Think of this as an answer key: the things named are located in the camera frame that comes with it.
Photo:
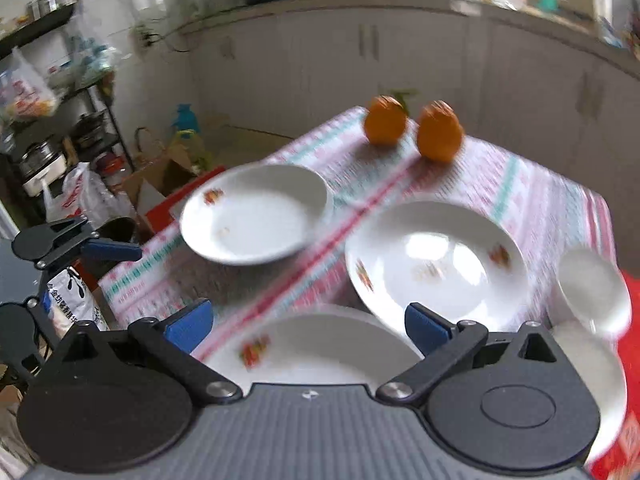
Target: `kitchen floor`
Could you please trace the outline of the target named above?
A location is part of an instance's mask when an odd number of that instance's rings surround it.
[[[227,169],[261,160],[292,141],[288,137],[233,126],[221,126],[203,137],[213,154],[214,165]]]

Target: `white cabinet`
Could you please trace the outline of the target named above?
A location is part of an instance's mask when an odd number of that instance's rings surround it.
[[[230,33],[243,108],[234,126],[283,134],[291,88],[277,17],[234,23]]]
[[[601,194],[611,212],[618,263],[640,272],[640,81],[597,67],[590,118],[568,176]]]
[[[244,102],[230,27],[212,28],[201,34],[194,40],[191,63],[204,114],[226,114],[228,122],[234,124],[242,118]]]
[[[584,128],[584,87],[595,58],[523,30],[495,25],[478,137],[566,174]]]
[[[465,16],[413,9],[383,9],[372,24],[371,55],[380,89],[412,89],[412,117],[430,101],[446,101],[463,113]]]
[[[366,106],[378,93],[376,67],[367,55],[368,23],[374,12],[310,10],[279,17],[296,106],[292,114],[301,126],[295,136],[348,108]]]
[[[431,100],[462,106],[466,17],[413,9],[313,10],[280,16],[279,31],[307,130],[391,90],[417,91],[407,100],[413,117]]]
[[[202,102],[233,126],[284,134],[291,88],[274,16],[203,33],[194,53]]]

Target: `cabinet handle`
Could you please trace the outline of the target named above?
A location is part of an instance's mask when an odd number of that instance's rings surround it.
[[[229,37],[229,57],[236,59],[236,42],[232,37]]]
[[[591,117],[596,121],[600,118],[600,111],[602,110],[603,99],[604,99],[604,83],[602,81],[598,81],[598,85],[596,86],[596,89],[591,99]]]
[[[360,57],[364,57],[364,26],[358,25],[358,51]]]
[[[380,36],[378,35],[378,26],[371,26],[371,39],[373,42],[372,51],[373,51],[373,59],[376,61],[380,61]]]
[[[578,100],[575,102],[575,110],[583,117],[586,116],[588,112],[589,94],[589,75],[586,72],[582,72],[578,86]]]

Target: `table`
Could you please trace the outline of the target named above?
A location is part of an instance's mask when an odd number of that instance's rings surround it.
[[[452,164],[432,163],[415,148],[413,122],[398,146],[371,146],[362,131],[365,114],[360,107],[347,110],[264,161],[299,164],[327,181],[334,214],[315,243],[272,264],[222,266],[194,254],[174,222],[145,245],[140,261],[120,264],[100,280],[120,325],[143,316],[164,319],[196,298],[209,298],[214,327],[193,351],[204,360],[257,318],[320,303],[366,310],[347,275],[345,240],[367,214],[416,196],[474,209],[516,240],[531,295],[503,330],[546,320],[555,268],[567,247],[587,245],[615,261],[609,210],[596,193],[469,136]]]

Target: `floral pattern on plate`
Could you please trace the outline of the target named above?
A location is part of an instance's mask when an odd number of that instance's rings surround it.
[[[414,267],[414,278],[418,282],[440,281],[444,278],[442,268],[433,262],[424,262]]]
[[[244,367],[250,370],[260,364],[262,356],[270,345],[271,339],[268,335],[257,337],[250,343],[245,343],[240,349],[240,359],[244,363]]]
[[[215,204],[220,198],[224,195],[224,192],[221,189],[209,189],[204,192],[204,202],[207,205]]]
[[[364,264],[362,260],[358,260],[356,263],[356,273],[360,281],[366,286],[371,292],[373,292],[373,283],[369,279],[369,275],[367,274],[367,269],[364,268]]]
[[[511,269],[511,257],[504,246],[497,244],[491,251],[489,251],[489,259],[498,267],[503,269]]]

